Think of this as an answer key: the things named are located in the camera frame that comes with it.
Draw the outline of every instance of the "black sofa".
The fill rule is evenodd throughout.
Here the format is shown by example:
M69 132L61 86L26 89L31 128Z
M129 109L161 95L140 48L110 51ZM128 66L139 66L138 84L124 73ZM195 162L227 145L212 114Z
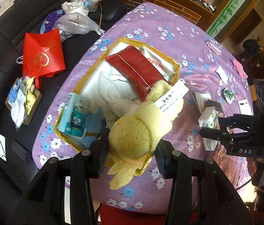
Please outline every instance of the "black sofa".
M91 31L87 35L76 35L63 42L66 70L53 78L43 79L40 88L43 98L30 125L23 125L16 131L10 111L5 106L5 100L15 79L22 75L22 66L16 63L16 59L22 55L25 33L39 33L45 17L52 11L60 9L60 5L65 1L70 0L18 0L0 17L0 134L6 137L7 157L6 162L0 158L2 223L6 222L22 191L38 172L32 157L27 163L13 151L11 147L13 140L32 152L38 130L55 95L84 53L99 38L97 33ZM104 0L101 4L103 9L101 28L107 31L126 13L126 7L120 0ZM101 11L98 10L89 14L94 21L100 18Z

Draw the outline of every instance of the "cartoon character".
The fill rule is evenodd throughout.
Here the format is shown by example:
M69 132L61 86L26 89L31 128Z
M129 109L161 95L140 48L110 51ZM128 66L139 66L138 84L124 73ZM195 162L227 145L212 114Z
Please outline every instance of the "cartoon character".
M82 130L84 128L84 115L78 111L78 107L74 107L73 112L72 112L72 128L77 129L77 130Z

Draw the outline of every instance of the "pink cloth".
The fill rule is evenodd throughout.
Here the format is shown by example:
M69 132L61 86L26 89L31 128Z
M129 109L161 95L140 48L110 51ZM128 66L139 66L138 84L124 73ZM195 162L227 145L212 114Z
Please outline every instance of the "pink cloth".
M247 74L243 70L243 67L242 67L241 63L238 62L236 59L233 59L233 65L234 65L235 70L240 75L240 77L243 78L244 80L246 80L247 79Z

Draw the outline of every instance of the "tissue pack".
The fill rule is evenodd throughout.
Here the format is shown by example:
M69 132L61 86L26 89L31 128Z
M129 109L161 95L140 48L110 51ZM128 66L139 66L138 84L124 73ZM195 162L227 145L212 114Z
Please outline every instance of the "tissue pack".
M218 129L218 119L215 107L207 107L200 118L198 119L200 127ZM218 140L203 138L203 143L206 151L213 151L217 145Z
M67 135L82 137L85 130L85 117L89 112L89 100L79 94L70 92L67 95L58 130Z

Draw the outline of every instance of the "brick pattern panel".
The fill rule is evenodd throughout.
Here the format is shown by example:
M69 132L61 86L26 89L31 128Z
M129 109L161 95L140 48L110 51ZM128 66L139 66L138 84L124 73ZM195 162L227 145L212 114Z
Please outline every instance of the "brick pattern panel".
M163 8L166 8L170 11L173 11L174 13L179 14L181 17L191 21L192 23L196 24L201 16L186 7L183 7L177 3L174 3L170 0L122 0L127 5L128 10L134 9L136 6L138 6L140 3L143 2L151 2L156 5L159 5Z

